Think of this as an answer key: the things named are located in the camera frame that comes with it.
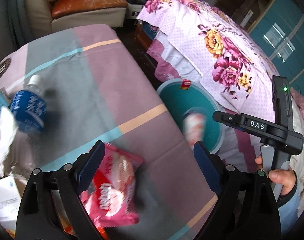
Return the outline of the person's right hand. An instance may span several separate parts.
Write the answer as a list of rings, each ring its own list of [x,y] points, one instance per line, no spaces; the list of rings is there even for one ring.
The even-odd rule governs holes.
[[[295,172],[289,167],[288,170],[271,170],[268,173],[269,179],[275,183],[282,185],[279,197],[298,196],[298,185]]]

